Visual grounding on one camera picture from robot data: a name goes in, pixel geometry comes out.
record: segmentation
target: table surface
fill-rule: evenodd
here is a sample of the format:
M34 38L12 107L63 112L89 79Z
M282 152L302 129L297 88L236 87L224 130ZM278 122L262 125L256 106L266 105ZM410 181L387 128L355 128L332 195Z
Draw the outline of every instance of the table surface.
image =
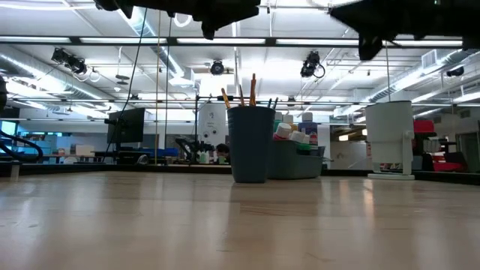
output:
M480 187L90 172L0 183L0 269L478 269Z

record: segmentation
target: pipe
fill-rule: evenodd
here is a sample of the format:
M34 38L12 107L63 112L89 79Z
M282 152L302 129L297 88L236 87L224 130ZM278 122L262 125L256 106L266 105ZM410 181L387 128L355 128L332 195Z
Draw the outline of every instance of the pipe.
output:
M410 86L420 83L421 81L432 77L435 74L443 71L450 71L451 69L459 68L471 60L471 58L480 52L479 49L456 50L441 58L435 65L424 68L422 63L410 68L409 70L399 74L390 79L390 84L381 85L372 90L374 94L363 99L362 102L375 103L378 100L388 97L391 94L399 92ZM363 106L347 106L341 109L336 109L335 116L344 116L360 110Z

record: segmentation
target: pen holder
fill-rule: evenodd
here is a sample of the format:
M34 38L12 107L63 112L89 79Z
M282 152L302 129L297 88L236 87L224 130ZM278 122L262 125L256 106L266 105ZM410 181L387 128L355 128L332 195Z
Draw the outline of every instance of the pen holder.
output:
M237 183L265 183L275 111L238 106L227 111L230 163Z

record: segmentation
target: computer monitor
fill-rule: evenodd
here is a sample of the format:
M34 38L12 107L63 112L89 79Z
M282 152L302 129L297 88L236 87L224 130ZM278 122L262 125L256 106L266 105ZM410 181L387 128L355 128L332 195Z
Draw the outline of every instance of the computer monitor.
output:
M127 109L119 119L121 114L122 112L110 113L109 119L105 121L109 124L107 142L112 140L112 143L141 143L145 108Z

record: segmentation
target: ceiling fixture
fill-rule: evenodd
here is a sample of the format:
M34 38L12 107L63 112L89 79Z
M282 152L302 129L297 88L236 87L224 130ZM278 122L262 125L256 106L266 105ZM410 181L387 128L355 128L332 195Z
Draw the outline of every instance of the ceiling fixture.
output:
M346 142L348 141L348 135L339 136L338 140L341 142Z
M464 75L465 69L464 67L459 67L454 70L449 70L446 72L447 77L460 77Z
M317 76L315 75L315 72L317 72L317 70L319 69L323 70L323 74ZM310 52L310 54L307 56L307 59L303 62L303 67L300 70L300 75L303 78L309 78L314 76L318 79L321 79L325 76L325 68L320 63L320 55L318 52Z
M52 61L59 65L64 65L71 70L74 74L85 75L89 68L85 64L85 59L77 58L67 52L64 49L55 48L52 55Z
M224 71L225 71L225 67L221 60L213 61L213 65L210 67L210 73L212 75L218 76L223 74Z

